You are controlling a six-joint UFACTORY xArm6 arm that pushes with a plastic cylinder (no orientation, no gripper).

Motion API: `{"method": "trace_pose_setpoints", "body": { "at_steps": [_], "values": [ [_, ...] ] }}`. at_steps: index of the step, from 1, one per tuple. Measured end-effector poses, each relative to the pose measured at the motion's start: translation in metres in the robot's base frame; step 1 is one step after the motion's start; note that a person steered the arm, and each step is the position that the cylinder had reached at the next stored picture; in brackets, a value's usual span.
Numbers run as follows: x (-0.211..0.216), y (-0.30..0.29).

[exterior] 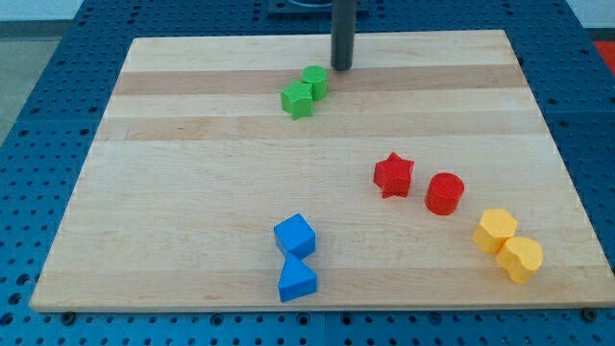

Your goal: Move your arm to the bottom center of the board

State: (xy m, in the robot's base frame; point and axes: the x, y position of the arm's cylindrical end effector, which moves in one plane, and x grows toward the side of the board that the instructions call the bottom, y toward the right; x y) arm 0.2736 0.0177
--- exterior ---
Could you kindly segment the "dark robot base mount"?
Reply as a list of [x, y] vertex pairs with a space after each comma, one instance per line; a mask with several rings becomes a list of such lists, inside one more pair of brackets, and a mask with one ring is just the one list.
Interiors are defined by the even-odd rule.
[[268, 19], [323, 19], [332, 15], [333, 0], [266, 0], [263, 7]]

